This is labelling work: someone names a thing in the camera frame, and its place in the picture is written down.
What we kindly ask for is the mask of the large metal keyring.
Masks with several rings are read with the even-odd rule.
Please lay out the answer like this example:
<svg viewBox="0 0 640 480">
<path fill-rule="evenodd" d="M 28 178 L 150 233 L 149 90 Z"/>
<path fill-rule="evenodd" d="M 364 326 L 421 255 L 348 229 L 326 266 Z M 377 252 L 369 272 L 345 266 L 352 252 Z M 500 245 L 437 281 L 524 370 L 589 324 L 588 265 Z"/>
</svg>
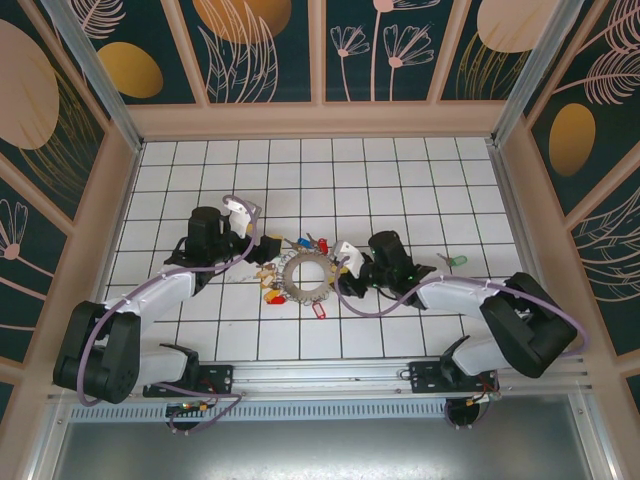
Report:
<svg viewBox="0 0 640 480">
<path fill-rule="evenodd" d="M 303 290 L 294 279 L 295 271 L 303 263 L 313 263 L 317 265 L 323 273 L 322 281 L 311 290 Z M 316 302 L 326 300 L 332 291 L 332 284 L 335 279 L 335 265 L 331 260 L 318 252 L 303 250 L 293 252 L 285 256 L 278 265 L 276 283 L 282 290 L 284 297 L 303 305 L 311 305 Z"/>
</svg>

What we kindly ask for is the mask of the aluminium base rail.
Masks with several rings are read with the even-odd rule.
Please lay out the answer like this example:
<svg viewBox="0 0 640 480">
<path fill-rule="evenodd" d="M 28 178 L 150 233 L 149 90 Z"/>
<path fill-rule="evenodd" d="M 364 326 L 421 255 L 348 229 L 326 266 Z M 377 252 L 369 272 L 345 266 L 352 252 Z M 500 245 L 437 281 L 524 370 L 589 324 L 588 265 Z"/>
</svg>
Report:
<svg viewBox="0 0 640 480">
<path fill-rule="evenodd" d="M 326 361 L 266 361 L 200 365 L 231 365 L 230 393 L 262 399 L 321 399 L 408 395 L 412 392 L 408 364 L 428 359 L 376 359 Z M 554 362 L 539 378 L 526 377 L 512 368 L 490 371 L 505 395 L 567 394 L 589 391 L 592 382 L 584 363 L 569 358 Z M 465 393 L 417 393 L 433 397 L 471 396 Z"/>
</svg>

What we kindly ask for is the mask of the aluminium frame post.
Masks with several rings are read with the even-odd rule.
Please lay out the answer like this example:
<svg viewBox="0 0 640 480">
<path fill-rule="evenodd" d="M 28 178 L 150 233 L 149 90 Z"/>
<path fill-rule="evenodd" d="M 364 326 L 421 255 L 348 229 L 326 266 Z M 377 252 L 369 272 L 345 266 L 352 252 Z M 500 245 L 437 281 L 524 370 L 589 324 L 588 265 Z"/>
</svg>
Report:
<svg viewBox="0 0 640 480">
<path fill-rule="evenodd" d="M 95 88 L 126 143 L 134 153 L 138 154 L 141 150 L 142 137 L 96 50 L 77 22 L 71 7 L 66 0 L 41 0 L 41 3 L 74 58 L 85 71 L 88 81 Z"/>
<path fill-rule="evenodd" d="M 579 20 L 581 12 L 590 10 L 590 7 L 584 7 L 585 3 L 593 1 L 558 1 L 549 19 L 544 24 L 540 38 L 517 77 L 493 130 L 486 139 L 488 147 L 498 149 L 509 138 L 525 107 L 533 97 L 536 88 L 542 83 L 546 73 L 550 70 L 551 64 L 561 50 L 571 29 L 581 23 Z"/>
</svg>

